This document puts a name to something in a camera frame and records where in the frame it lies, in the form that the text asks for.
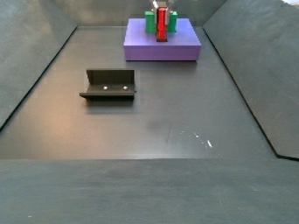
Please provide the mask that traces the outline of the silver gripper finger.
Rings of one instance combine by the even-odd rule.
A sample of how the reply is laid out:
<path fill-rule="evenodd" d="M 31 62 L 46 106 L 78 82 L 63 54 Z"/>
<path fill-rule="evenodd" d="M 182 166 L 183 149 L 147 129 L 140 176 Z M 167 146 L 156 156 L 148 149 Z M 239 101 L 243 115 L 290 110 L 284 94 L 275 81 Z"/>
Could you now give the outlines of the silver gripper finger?
<path fill-rule="evenodd" d="M 156 0 L 151 0 L 151 5 L 152 5 L 152 12 L 154 12 L 154 20 L 155 20 L 155 23 L 156 23 L 156 12 L 158 12 L 158 9 L 159 9 L 159 5 L 158 5 Z"/>
<path fill-rule="evenodd" d="M 170 16 L 172 14 L 172 7 L 175 4 L 175 0 L 166 0 L 166 24 L 170 24 Z"/>

